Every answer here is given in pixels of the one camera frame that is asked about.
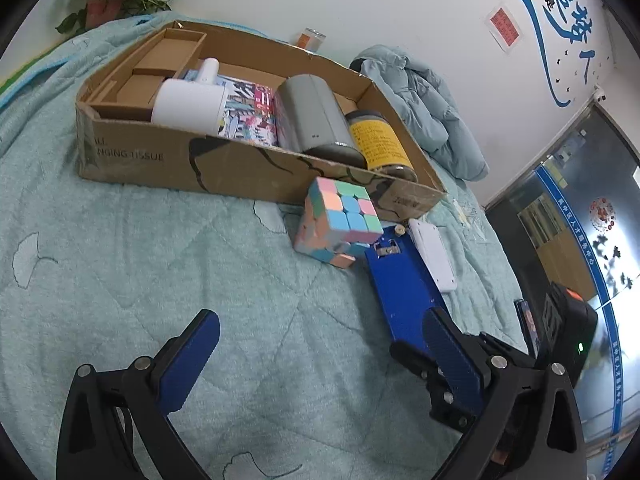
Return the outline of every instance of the rubik's cube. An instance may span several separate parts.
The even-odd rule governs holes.
[[[362,186],[317,177],[305,199],[294,249],[346,269],[382,235],[382,225]]]

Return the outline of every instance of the flower pot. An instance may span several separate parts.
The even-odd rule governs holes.
[[[115,20],[123,0],[86,0],[85,28],[99,27]]]

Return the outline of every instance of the blue clipboard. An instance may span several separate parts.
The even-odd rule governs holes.
[[[409,233],[398,236],[394,227],[385,228],[366,257],[393,340],[433,356],[422,336],[422,318],[436,306],[449,311]]]

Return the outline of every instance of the security camera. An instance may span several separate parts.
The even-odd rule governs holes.
[[[606,101],[607,95],[604,93],[604,90],[599,85],[596,85],[595,88],[596,89],[593,92],[593,99],[597,102]]]

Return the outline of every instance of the screw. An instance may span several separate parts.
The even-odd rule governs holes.
[[[76,370],[78,377],[87,377],[91,373],[91,367],[89,365],[82,365]]]
[[[500,370],[504,370],[507,367],[507,359],[501,355],[494,355],[491,358],[491,364],[496,368],[500,368]]]
[[[151,366],[151,357],[142,356],[133,363],[136,370],[146,370]]]
[[[551,371],[556,375],[564,375],[564,367],[560,363],[553,363],[551,365]]]

